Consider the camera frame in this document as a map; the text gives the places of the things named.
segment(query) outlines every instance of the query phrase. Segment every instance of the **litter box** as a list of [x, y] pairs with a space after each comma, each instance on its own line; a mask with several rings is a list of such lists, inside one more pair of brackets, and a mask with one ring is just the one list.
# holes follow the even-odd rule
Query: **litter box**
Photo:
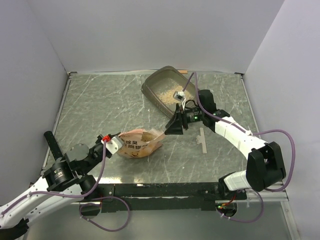
[[[142, 84], [141, 91], [158, 109], [171, 118], [179, 101], [173, 98], [175, 91], [182, 91], [188, 79], [172, 66], [165, 66], [151, 74]], [[196, 87], [189, 82], [185, 89], [186, 100], [196, 99]]]

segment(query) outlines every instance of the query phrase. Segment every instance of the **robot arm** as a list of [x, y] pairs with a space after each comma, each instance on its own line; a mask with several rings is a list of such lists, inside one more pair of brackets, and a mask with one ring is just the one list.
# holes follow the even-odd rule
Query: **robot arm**
[[217, 109], [213, 94], [209, 90], [199, 90], [198, 94], [205, 110], [222, 120], [209, 117], [196, 103], [193, 108], [179, 106], [177, 103], [173, 117], [165, 126], [164, 134], [182, 135], [183, 129], [187, 130], [189, 123], [202, 121], [206, 127], [227, 139], [245, 156], [246, 170], [233, 172], [219, 179], [219, 192], [222, 195], [247, 188], [260, 192], [286, 177], [281, 149], [277, 143], [267, 143], [253, 136], [251, 131], [241, 127], [226, 111]]
[[[55, 163], [29, 189], [8, 204], [0, 206], [1, 234], [6, 233], [5, 230], [8, 232], [9, 229], [16, 232], [18, 228], [26, 232], [28, 227], [38, 219], [70, 203], [84, 199], [84, 197], [69, 198], [46, 193], [80, 196], [89, 192], [96, 183], [94, 177], [88, 175], [88, 172], [103, 160], [102, 135], [98, 136], [92, 148], [84, 144], [77, 144], [64, 155], [52, 132], [48, 131], [44, 135], [55, 158]], [[123, 146], [123, 142], [117, 134], [109, 134], [106, 138], [105, 155], [111, 158]], [[99, 194], [93, 191], [87, 198], [98, 196]]]

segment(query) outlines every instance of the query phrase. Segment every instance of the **white wall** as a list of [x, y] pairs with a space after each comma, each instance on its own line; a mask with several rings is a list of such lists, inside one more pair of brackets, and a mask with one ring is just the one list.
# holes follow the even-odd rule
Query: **white wall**
[[[286, 0], [244, 75], [260, 130], [281, 128], [296, 143], [296, 164], [287, 188], [303, 239], [320, 238], [320, 1]], [[283, 146], [287, 170], [289, 141]]]
[[25, 0], [0, 1], [0, 205], [40, 174], [67, 74]]
[[244, 73], [283, 0], [27, 0], [68, 72]]

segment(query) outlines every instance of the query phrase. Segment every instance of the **plastic bag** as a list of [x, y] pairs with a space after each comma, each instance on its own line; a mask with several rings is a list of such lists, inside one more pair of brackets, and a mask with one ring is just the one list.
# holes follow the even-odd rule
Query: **plastic bag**
[[119, 134], [124, 146], [118, 150], [118, 154], [127, 158], [143, 158], [152, 154], [162, 146], [160, 142], [165, 134], [155, 129], [135, 129]]

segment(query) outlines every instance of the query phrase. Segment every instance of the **marble tabletop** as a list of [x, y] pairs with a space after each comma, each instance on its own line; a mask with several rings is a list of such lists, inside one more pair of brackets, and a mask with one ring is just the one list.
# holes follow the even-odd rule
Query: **marble tabletop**
[[[169, 118], [141, 92], [149, 74], [72, 74], [55, 137], [62, 152], [75, 144], [93, 146], [99, 134], [133, 129], [165, 130]], [[198, 74], [200, 89], [213, 92], [217, 108], [224, 109], [244, 128], [256, 125], [243, 80], [238, 74]], [[207, 154], [196, 137], [204, 127]], [[184, 135], [168, 135], [163, 146], [144, 158], [114, 155], [107, 159], [101, 183], [217, 182], [228, 173], [246, 169], [245, 157], [201, 122], [189, 125]], [[49, 155], [47, 166], [54, 162]], [[101, 164], [90, 173], [97, 177]]]

